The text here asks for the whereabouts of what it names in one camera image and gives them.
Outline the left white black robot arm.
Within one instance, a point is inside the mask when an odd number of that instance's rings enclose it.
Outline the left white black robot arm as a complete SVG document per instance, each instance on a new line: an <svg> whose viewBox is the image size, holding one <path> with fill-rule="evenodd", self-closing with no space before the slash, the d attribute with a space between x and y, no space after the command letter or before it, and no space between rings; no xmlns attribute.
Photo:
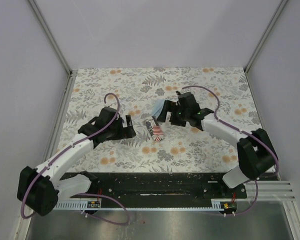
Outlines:
<svg viewBox="0 0 300 240"><path fill-rule="evenodd" d="M27 166L20 172L17 199L21 201L22 217L27 218L25 207L45 216L59 201L79 194L88 198L96 196L99 186L87 172L68 179L62 179L62 176L99 144L135 136L130 115L122 118L116 109L102 108L99 115L82 125L73 139L54 156L35 168Z"/></svg>

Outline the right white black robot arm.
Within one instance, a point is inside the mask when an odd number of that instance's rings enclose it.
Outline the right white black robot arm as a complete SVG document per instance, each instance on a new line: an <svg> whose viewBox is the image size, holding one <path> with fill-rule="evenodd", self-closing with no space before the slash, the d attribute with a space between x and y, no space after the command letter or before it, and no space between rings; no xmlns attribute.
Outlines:
<svg viewBox="0 0 300 240"><path fill-rule="evenodd" d="M237 150L238 165L228 171L218 184L218 194L229 198L236 187L256 180L272 167L278 158L267 132L262 129L244 131L217 118L216 112L201 108L191 92L179 93L177 101L157 100L152 114L158 122L185 127L189 124L200 131L224 140Z"/></svg>

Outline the light blue cleaning cloth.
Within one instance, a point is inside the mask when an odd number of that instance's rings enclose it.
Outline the light blue cleaning cloth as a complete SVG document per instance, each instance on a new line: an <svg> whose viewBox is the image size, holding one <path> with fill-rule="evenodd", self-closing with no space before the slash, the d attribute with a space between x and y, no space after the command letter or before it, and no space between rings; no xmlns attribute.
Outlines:
<svg viewBox="0 0 300 240"><path fill-rule="evenodd" d="M153 104L151 116L157 118L163 110L164 103L164 99L157 99Z"/></svg>

